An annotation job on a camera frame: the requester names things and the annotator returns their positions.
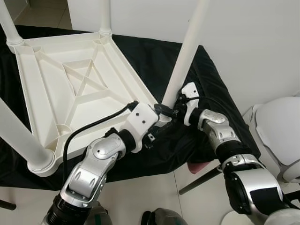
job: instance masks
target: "metal rod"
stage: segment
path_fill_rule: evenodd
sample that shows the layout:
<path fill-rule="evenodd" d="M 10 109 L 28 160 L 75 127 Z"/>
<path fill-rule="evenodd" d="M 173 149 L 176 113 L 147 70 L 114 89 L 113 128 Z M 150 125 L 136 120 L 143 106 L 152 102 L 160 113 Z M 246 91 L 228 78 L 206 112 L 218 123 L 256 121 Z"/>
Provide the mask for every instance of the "metal rod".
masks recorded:
<path fill-rule="evenodd" d="M 222 173 L 222 172 L 219 171 L 218 166 L 215 167 L 211 171 L 204 174 L 202 177 L 199 177 L 198 179 L 196 179 L 195 181 L 193 181 L 189 185 L 185 186 L 183 189 L 179 190 L 179 194 L 183 195 L 184 193 L 186 193 L 186 192 L 194 189 L 195 187 L 205 183 L 206 181 L 210 180 L 211 178 L 214 178 L 215 176 L 219 175 L 220 173 Z"/>
<path fill-rule="evenodd" d="M 42 170 L 54 160 L 54 153 L 45 149 L 0 98 L 0 137 L 28 161 L 32 170 Z"/>
<path fill-rule="evenodd" d="M 16 207 L 17 206 L 15 204 L 0 200 L 0 208 L 4 208 L 4 209 L 7 209 L 7 210 L 15 210 Z"/>
<path fill-rule="evenodd" d="M 163 105 L 166 105 L 171 109 L 174 107 L 177 93 L 186 79 L 188 70 L 202 38 L 203 21 L 208 10 L 209 1 L 210 0 L 199 0 L 184 37 L 181 50 L 162 101 Z"/>
<path fill-rule="evenodd" d="M 14 48 L 12 46 L 22 45 L 24 41 L 15 28 L 14 22 L 8 12 L 4 0 L 0 0 L 0 23 L 6 35 L 7 45 L 10 47 L 10 50 L 14 53 Z"/>
<path fill-rule="evenodd" d="M 100 0 L 101 3 L 101 27 L 100 33 L 108 36 L 112 34 L 111 29 L 111 4 L 110 0 Z"/>

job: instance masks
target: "pink object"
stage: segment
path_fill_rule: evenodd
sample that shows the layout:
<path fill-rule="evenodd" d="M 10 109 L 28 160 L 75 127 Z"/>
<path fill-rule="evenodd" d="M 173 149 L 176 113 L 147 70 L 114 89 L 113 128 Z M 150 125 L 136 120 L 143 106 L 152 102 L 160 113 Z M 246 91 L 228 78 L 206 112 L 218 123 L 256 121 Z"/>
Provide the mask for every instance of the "pink object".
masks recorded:
<path fill-rule="evenodd" d="M 192 174 L 198 173 L 200 170 L 202 170 L 204 167 L 206 167 L 210 162 L 207 163 L 187 163 L 188 170 Z"/>

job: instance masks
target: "black motor joint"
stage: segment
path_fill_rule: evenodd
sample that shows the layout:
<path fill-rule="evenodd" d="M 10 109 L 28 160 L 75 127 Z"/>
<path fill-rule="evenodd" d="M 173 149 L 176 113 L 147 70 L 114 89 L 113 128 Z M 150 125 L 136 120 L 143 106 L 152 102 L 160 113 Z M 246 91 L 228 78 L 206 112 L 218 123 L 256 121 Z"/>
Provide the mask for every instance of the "black motor joint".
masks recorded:
<path fill-rule="evenodd" d="M 49 225 L 83 225 L 90 210 L 73 206 L 57 195 L 48 211 L 47 222 Z"/>

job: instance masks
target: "white wall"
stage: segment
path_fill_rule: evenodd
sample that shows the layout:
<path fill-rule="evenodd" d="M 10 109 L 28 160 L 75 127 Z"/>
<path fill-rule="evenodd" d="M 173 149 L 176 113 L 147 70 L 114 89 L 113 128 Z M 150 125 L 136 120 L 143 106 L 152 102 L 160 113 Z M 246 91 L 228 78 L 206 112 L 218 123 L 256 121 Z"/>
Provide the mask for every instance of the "white wall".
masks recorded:
<path fill-rule="evenodd" d="M 15 20 L 27 6 L 26 0 L 4 0 L 10 16 Z"/>
<path fill-rule="evenodd" d="M 74 30 L 99 29 L 99 0 L 68 3 Z M 112 31 L 182 42 L 196 3 L 112 0 Z M 242 113 L 299 89 L 298 0 L 211 0 L 200 44 Z"/>

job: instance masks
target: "black tablecloth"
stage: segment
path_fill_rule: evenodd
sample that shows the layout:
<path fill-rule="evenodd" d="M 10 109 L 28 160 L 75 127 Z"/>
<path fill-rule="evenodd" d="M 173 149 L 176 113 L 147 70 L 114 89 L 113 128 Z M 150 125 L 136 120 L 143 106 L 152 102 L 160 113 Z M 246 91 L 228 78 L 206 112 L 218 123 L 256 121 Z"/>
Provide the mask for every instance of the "black tablecloth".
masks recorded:
<path fill-rule="evenodd" d="M 17 26 L 17 29 L 23 38 L 81 32 L 29 26 Z M 119 35 L 113 35 L 113 39 L 153 96 L 158 102 L 161 102 L 181 44 Z M 16 59 L 5 42 L 5 35 L 0 30 L 0 97 L 30 129 Z M 260 156 L 248 126 L 244 123 L 203 46 L 199 46 L 195 55 L 185 83 L 188 82 L 195 82 L 200 95 L 217 99 L 226 107 L 235 120 L 241 139 L 257 157 Z M 226 114 L 218 105 L 201 104 L 201 108 L 209 108 Z M 137 154 L 126 155 L 116 163 L 107 177 L 108 182 L 110 182 L 169 173 L 187 161 L 208 162 L 215 158 L 216 156 L 203 132 L 174 122 L 167 132 L 157 139 L 153 148 L 142 149 Z M 70 171 L 79 160 L 80 157 L 69 160 L 68 170 Z M 38 177 L 29 172 L 26 161 L 19 154 L 0 139 L 1 186 L 58 190 L 61 187 L 61 181 L 61 165 L 55 174 L 46 178 Z"/>

